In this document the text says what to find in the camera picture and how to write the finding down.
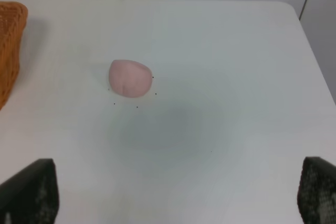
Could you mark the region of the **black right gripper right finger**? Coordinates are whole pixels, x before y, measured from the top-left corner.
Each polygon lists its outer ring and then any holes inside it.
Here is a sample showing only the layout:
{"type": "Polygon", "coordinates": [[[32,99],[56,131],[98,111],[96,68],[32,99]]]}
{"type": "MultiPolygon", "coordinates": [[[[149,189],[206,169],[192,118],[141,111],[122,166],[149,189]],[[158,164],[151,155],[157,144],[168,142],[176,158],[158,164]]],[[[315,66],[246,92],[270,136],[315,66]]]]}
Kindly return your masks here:
{"type": "Polygon", "coordinates": [[[297,205],[303,223],[335,223],[335,166],[320,157],[303,161],[297,205]]]}

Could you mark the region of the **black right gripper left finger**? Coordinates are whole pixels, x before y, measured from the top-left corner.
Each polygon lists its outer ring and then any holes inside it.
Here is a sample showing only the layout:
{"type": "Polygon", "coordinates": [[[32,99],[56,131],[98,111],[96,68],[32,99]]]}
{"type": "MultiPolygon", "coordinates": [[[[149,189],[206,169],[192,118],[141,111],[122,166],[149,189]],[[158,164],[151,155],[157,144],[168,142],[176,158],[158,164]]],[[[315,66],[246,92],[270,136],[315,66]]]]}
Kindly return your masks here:
{"type": "Polygon", "coordinates": [[[56,166],[34,161],[1,184],[1,223],[54,223],[59,210],[56,166]]]}

